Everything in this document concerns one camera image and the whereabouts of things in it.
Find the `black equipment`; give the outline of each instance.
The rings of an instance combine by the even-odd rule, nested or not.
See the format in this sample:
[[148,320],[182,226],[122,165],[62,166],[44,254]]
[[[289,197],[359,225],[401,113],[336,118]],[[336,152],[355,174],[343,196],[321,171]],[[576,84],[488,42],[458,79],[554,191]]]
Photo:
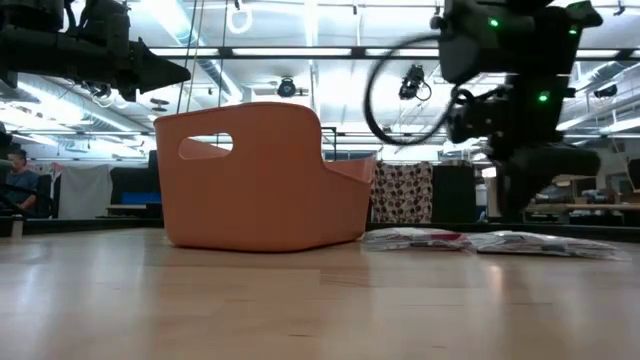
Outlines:
[[593,92],[593,96],[597,97],[598,99],[609,98],[612,96],[616,96],[617,94],[618,94],[618,85],[616,84],[607,86],[603,89],[596,90]]
[[[444,14],[431,22],[439,35],[403,41],[371,73],[364,113],[383,142],[415,145],[445,125],[449,139],[462,143],[487,137],[487,157],[495,164],[498,206],[506,218],[517,215],[540,190],[560,175],[595,176],[600,158],[563,142],[556,131],[562,100],[575,94],[569,76],[584,28],[603,22],[589,1],[567,8],[551,0],[445,0]],[[373,84],[399,49],[438,41],[443,78],[454,85],[436,126],[420,138],[403,141],[385,134],[371,109]],[[507,73],[504,85],[473,95],[462,85],[479,73]]]
[[[420,98],[418,91],[424,85],[429,90],[429,96],[426,98]],[[400,100],[411,100],[416,98],[420,101],[427,101],[431,98],[431,87],[424,80],[424,70],[421,65],[411,65],[411,68],[407,72],[407,75],[402,79],[402,85],[398,92]]]
[[283,98],[294,97],[296,95],[296,85],[292,78],[284,78],[280,82],[277,90],[278,96]]
[[[189,70],[154,55],[142,39],[129,41],[126,4],[86,0],[80,21],[74,0],[0,0],[0,79],[17,73],[67,78],[104,97],[111,87],[127,101],[191,78]],[[69,28],[63,29],[64,13]]]

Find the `desk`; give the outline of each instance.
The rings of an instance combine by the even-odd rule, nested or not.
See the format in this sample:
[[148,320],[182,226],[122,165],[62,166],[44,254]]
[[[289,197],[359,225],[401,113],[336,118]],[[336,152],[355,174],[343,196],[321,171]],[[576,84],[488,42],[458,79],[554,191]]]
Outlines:
[[[615,244],[636,261],[640,245]],[[161,229],[0,247],[11,360],[637,359],[638,263],[180,249]]]
[[147,205],[118,205],[107,206],[108,217],[136,216],[147,211]]
[[605,210],[619,211],[625,218],[625,223],[631,223],[632,218],[640,215],[640,204],[535,204],[526,208],[528,213],[558,214],[559,221],[569,223],[569,213],[574,210]]

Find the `green led light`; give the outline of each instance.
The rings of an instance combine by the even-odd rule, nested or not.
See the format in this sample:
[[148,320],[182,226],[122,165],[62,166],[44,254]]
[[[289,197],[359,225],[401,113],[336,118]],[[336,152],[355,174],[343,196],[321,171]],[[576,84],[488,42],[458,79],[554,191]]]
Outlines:
[[539,102],[547,102],[547,100],[549,100],[549,92],[545,91],[538,95]]

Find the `ceiling light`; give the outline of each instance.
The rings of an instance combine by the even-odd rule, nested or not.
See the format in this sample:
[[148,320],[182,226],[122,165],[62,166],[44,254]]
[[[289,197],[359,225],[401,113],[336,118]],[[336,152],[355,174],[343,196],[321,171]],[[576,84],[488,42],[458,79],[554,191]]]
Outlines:
[[151,48],[152,53],[158,56],[218,56],[220,55],[220,51],[218,49],[212,48]]
[[[367,56],[384,56],[391,49],[367,49]],[[438,49],[401,49],[396,51],[394,57],[438,57]]]
[[31,161],[54,161],[54,162],[63,162],[63,161],[91,161],[91,162],[143,162],[147,161],[146,157],[135,157],[135,158],[63,158],[63,157],[54,157],[54,158],[30,158]]
[[318,0],[304,2],[304,33],[307,46],[313,46],[318,37]]
[[592,60],[598,58],[612,58],[618,53],[620,50],[578,50],[576,54],[576,60]]
[[486,169],[482,169],[482,177],[485,179],[490,179],[496,177],[496,168],[490,167]]
[[236,56],[349,56],[351,49],[341,48],[242,48],[233,49]]
[[18,82],[18,88],[28,92],[29,94],[35,96],[40,100],[40,103],[20,103],[20,105],[32,109],[36,112],[41,112],[45,114],[47,117],[58,119],[60,117],[64,117],[64,123],[73,124],[76,123],[84,117],[84,111],[81,110],[75,104],[72,104],[65,99],[59,98],[51,93],[48,93],[42,89],[39,89],[35,86],[27,84],[23,81]]
[[640,118],[620,120],[615,124],[605,126],[600,129],[600,133],[609,134],[613,132],[625,131],[640,126]]
[[566,134],[564,135],[565,139],[599,139],[602,135],[594,135],[594,134],[585,134],[585,135],[577,135],[577,134]]
[[42,136],[42,135],[37,135],[37,134],[32,134],[29,136],[24,136],[24,135],[18,135],[18,134],[13,134],[14,138],[18,138],[18,139],[23,139],[23,140],[27,140],[27,141],[34,141],[37,142],[39,144],[44,144],[44,145],[52,145],[52,146],[58,146],[58,142],[50,139],[46,136]]
[[582,122],[582,120],[580,119],[573,119],[573,120],[568,120],[565,121],[563,123],[558,124],[558,126],[556,126],[556,130],[558,131],[565,131],[571,127],[574,127],[578,124],[580,124]]
[[14,134],[29,134],[29,135],[77,135],[77,131],[45,131],[45,130],[25,130],[15,131]]
[[191,21],[185,15],[180,4],[176,0],[142,0],[142,4],[159,23],[162,24],[171,35],[184,34],[191,29]]
[[87,131],[84,133],[85,135],[111,135],[111,136],[135,136],[142,135],[140,131]]
[[608,139],[640,139],[640,134],[615,134],[608,135]]

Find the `man sitting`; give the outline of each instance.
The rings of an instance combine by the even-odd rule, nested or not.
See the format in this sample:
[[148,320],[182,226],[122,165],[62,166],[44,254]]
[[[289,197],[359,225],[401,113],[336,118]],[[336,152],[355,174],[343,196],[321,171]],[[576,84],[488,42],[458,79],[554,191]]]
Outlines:
[[[27,152],[20,149],[12,150],[8,157],[13,164],[13,168],[7,174],[6,184],[36,191],[39,175],[27,169]],[[12,203],[26,211],[31,210],[36,203],[35,195],[20,191],[8,190],[5,196]]]

